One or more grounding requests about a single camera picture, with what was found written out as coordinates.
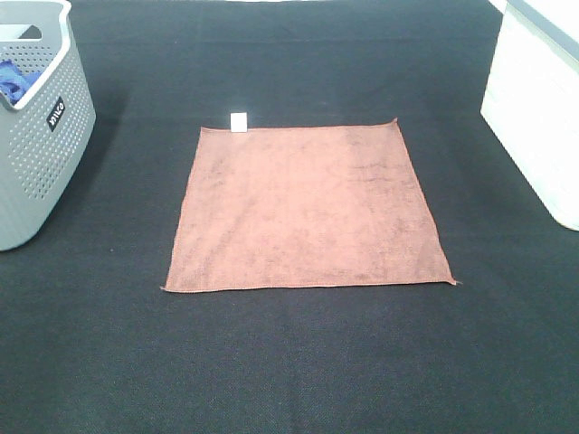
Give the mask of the white storage box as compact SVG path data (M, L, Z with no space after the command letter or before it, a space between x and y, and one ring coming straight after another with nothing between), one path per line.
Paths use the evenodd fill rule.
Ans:
M551 216L578 228L578 3L507 1L480 113Z

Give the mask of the blue cloth in basket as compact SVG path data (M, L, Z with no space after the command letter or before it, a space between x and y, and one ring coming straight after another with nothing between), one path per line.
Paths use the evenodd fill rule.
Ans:
M1 61L1 92L15 105L41 76L40 71L22 73L11 61Z

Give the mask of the brown microfiber towel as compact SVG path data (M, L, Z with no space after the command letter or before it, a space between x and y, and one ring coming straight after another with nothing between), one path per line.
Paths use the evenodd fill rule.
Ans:
M397 121L204 127L165 290L454 283Z

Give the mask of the grey perforated laundry basket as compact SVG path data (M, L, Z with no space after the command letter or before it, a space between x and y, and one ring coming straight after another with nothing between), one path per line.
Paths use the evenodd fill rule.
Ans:
M1 61L42 74L12 105L1 92L1 249L29 241L71 180L96 120L68 1L1 3Z

